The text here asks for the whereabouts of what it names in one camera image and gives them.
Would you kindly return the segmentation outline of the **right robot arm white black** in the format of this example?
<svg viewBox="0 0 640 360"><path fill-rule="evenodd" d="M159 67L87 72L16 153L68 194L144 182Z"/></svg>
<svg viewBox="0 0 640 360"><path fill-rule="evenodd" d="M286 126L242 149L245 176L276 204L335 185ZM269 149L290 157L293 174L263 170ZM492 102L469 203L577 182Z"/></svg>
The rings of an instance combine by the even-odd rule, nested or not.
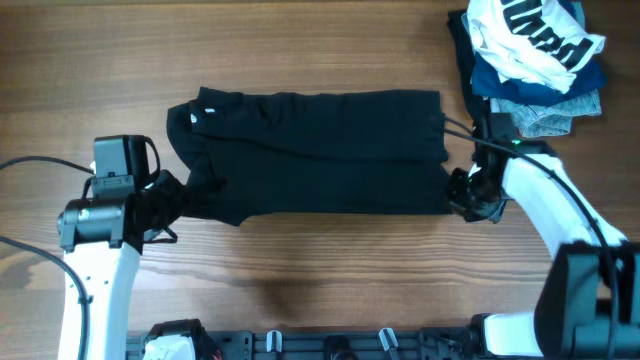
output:
<svg viewBox="0 0 640 360"><path fill-rule="evenodd" d="M469 353L638 358L639 247L588 203L546 143L477 145L473 167L451 173L447 197L468 222L498 222L517 203L553 260L533 310L473 317Z"/></svg>

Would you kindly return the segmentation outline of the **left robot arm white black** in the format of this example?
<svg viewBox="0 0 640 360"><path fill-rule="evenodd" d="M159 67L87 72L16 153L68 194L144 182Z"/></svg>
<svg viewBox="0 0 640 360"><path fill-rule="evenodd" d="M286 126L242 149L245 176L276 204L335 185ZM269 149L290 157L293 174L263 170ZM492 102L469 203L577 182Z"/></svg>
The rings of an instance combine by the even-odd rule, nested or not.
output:
<svg viewBox="0 0 640 360"><path fill-rule="evenodd" d="M141 186L132 175L91 177L82 197L58 218L65 300L60 359L123 359L134 279L143 246L158 242L188 202L184 185L169 171Z"/></svg>

